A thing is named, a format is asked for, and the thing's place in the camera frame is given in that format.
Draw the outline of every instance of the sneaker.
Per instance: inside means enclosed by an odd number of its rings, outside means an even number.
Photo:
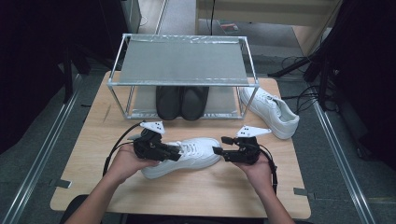
[[[252,87],[242,89],[241,100],[244,105],[248,105],[253,92],[254,88]],[[283,100],[262,88],[257,89],[249,110],[262,118],[273,134],[280,139],[292,137],[300,120],[300,117],[291,112]]]
[[[220,144],[213,138],[192,138],[166,145],[179,147],[180,159],[161,161],[156,166],[143,168],[141,171],[146,178],[154,179],[179,169],[202,169],[215,164],[220,159],[220,156],[213,152],[213,147],[220,147]]]

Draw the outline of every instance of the metal frame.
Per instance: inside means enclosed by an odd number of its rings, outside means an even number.
[[[326,137],[329,140],[332,154],[334,155],[335,161],[337,162],[338,168],[340,169],[340,173],[344,178],[352,202],[355,204],[355,208],[361,219],[361,223],[376,223],[370,205],[368,204],[367,199],[364,196],[358,179],[354,175],[353,170],[349,165],[347,156],[345,155],[344,150],[341,147],[340,142],[338,141],[337,135],[334,132],[332,123],[330,122],[327,113],[322,110],[318,102],[314,102],[314,108],[317,112],[320,124],[323,127],[323,131],[325,132]]]
[[[107,86],[108,86],[111,94],[113,95],[113,97],[114,97],[114,99],[115,99],[115,101],[117,103],[117,106],[120,109],[121,114],[123,115],[123,117],[125,119],[157,119],[158,115],[156,115],[156,114],[152,114],[152,113],[151,114],[147,113],[147,115],[134,114],[133,112],[130,111],[130,108],[131,108],[131,105],[132,105],[132,99],[133,99],[133,95],[134,95],[134,87],[135,86],[154,86],[154,84],[150,84],[150,83],[133,83],[133,82],[116,82],[116,81],[114,81],[114,75],[116,73],[117,64],[120,61],[120,55],[121,55],[122,51],[125,48],[128,48],[128,46],[130,44],[129,43],[130,39],[132,38],[133,35],[134,34],[123,34],[122,40],[121,40],[121,43],[120,43],[119,52],[117,54],[116,61],[114,63],[113,69],[111,70],[111,73],[110,73],[110,76],[109,76],[109,79],[108,79],[108,82],[107,82]],[[248,58],[249,58],[249,62],[250,62],[251,70],[252,70],[252,75],[253,75],[253,79],[254,79],[254,83],[248,83],[248,84],[243,84],[243,85],[241,84],[241,85],[235,86],[232,83],[231,84],[227,84],[227,83],[216,83],[216,82],[214,82],[214,83],[205,83],[205,84],[201,85],[201,86],[209,86],[209,87],[233,87],[233,88],[236,88],[236,94],[237,94],[238,104],[239,104],[238,108],[236,108],[238,110],[236,112],[236,115],[233,114],[233,113],[232,114],[229,114],[229,113],[228,114],[227,113],[225,113],[225,114],[221,114],[221,113],[218,113],[218,114],[205,113],[202,116],[202,119],[244,119],[245,116],[246,116],[246,113],[248,112],[248,108],[250,107],[251,102],[252,102],[252,100],[253,100],[258,88],[260,87],[259,80],[258,80],[258,78],[256,76],[256,72],[255,72],[255,69],[254,69],[253,60],[251,58],[250,48],[248,46],[248,39],[245,36],[238,36],[237,38],[238,38],[239,44],[241,46],[241,52],[243,52],[244,50],[247,51],[247,55],[248,55]],[[115,91],[115,87],[119,87],[119,86],[129,86],[129,87],[131,87],[131,90],[130,90],[130,93],[129,93],[129,97],[128,97],[128,100],[126,102],[126,106],[125,107],[123,107],[122,104],[120,103],[120,99],[117,96],[116,91]],[[187,84],[187,85],[183,85],[183,86],[198,86],[198,85],[197,84]],[[245,106],[245,108],[242,106],[242,101],[241,101],[241,98],[240,98],[240,88],[239,87],[254,87],[255,88],[255,90],[254,90],[252,96],[250,97],[250,100],[249,100],[247,106]]]
[[[35,189],[35,185],[41,176],[41,173],[44,170],[44,167],[50,158],[50,154],[58,140],[58,137],[64,127],[64,124],[67,118],[70,115],[70,112],[77,100],[78,94],[80,92],[80,88],[83,83],[83,77],[78,74],[74,80],[74,90],[71,95],[70,100],[67,104],[64,104],[58,114],[58,117],[52,124],[52,127],[47,135],[46,140],[44,141],[42,147],[38,151],[38,154],[35,158],[32,167],[29,170],[29,173],[24,178],[23,182],[18,188],[18,191],[15,195],[14,201],[12,205],[9,207],[6,216],[2,220],[2,223],[18,223],[21,217],[21,214],[28,203],[30,196]]]

